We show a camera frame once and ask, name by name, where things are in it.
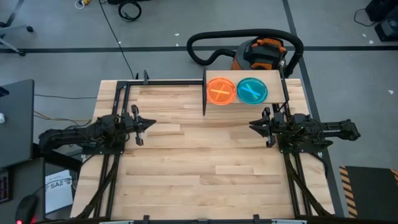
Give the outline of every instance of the wooden table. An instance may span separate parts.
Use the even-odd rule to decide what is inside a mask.
[[[111,113],[116,82],[101,82],[95,118]],[[287,86],[292,114],[307,114],[301,81],[289,79]],[[134,138],[126,144],[112,219],[294,217],[283,155],[277,145],[266,148],[266,139],[249,129],[248,122],[261,117],[264,105],[208,104],[203,117],[198,85],[133,86],[128,108],[132,104],[143,118],[157,123],[143,135],[143,146],[136,146]],[[309,154],[301,157],[308,188],[333,213],[322,163]],[[102,161],[103,156],[95,156],[82,167],[71,217],[96,192]],[[107,197],[105,192],[102,215]],[[298,199],[304,214],[300,192]]]

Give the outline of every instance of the computer mouse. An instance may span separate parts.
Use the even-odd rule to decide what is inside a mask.
[[[36,195],[28,195],[19,202],[15,214],[16,224],[30,224],[35,214],[38,200]]]

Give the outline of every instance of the orange petri dish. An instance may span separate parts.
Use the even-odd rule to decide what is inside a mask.
[[[236,98],[236,87],[227,78],[212,78],[207,83],[207,100],[216,105],[228,105]]]

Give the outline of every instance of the yellow black striped tape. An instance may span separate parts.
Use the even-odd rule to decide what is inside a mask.
[[[398,171],[391,169],[391,172],[394,174],[398,185]]]
[[[348,171],[345,166],[340,166],[339,170],[340,170],[341,182],[343,183],[344,194],[346,197],[349,217],[356,218],[358,216],[358,213],[356,211],[353,188],[351,187],[351,183],[349,181]]]

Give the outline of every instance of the blue petri dish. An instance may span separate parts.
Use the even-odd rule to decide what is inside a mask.
[[[268,96],[268,89],[258,78],[244,78],[236,86],[238,97],[241,101],[256,105],[266,100]]]

